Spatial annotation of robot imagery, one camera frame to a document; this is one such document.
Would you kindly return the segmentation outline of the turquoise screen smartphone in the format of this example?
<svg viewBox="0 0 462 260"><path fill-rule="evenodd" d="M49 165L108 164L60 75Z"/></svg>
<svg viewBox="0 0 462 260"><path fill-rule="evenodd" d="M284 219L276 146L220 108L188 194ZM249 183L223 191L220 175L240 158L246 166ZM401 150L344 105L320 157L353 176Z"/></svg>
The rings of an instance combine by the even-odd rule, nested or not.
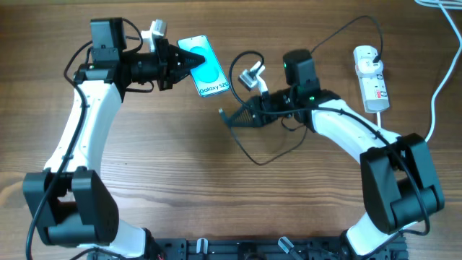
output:
<svg viewBox="0 0 462 260"><path fill-rule="evenodd" d="M191 76L201 97L217 95L230 89L227 77L206 35L180 39L177 44L179 48L205 58L203 64L191 70Z"/></svg>

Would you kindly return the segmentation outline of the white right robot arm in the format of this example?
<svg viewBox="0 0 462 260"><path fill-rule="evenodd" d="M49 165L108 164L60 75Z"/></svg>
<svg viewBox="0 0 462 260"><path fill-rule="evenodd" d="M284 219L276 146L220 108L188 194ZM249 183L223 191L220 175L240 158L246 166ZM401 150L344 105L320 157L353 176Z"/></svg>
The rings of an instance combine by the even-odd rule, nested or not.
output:
<svg viewBox="0 0 462 260"><path fill-rule="evenodd" d="M277 92L269 92L261 78L262 61L241 73L240 83L259 94L243 101L225 123L230 129L257 128L293 117L359 163L365 214L341 234L336 250L319 248L318 253L367 259L389 250L402 235L412 234L416 223L429 225L445 199L427 142L418 134L401 136L380 128L337 94L322 89L308 50L290 51L283 62L287 88Z"/></svg>

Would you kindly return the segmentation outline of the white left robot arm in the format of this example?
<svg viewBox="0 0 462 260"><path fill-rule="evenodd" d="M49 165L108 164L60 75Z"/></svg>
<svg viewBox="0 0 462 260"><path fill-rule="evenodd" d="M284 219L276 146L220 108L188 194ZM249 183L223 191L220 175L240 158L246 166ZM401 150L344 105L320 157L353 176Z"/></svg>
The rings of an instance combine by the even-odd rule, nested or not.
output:
<svg viewBox="0 0 462 260"><path fill-rule="evenodd" d="M120 218L118 206L102 182L101 162L110 127L125 95L150 84L169 90L204 63L166 38L167 24L157 19L138 31L141 46L128 49L122 17L93 19L92 38L81 47L85 61L67 77L74 101L60 141L38 173L22 184L32 215L25 254L38 236L47 246L80 248L83 254L112 259L164 259L164 250L148 229Z"/></svg>

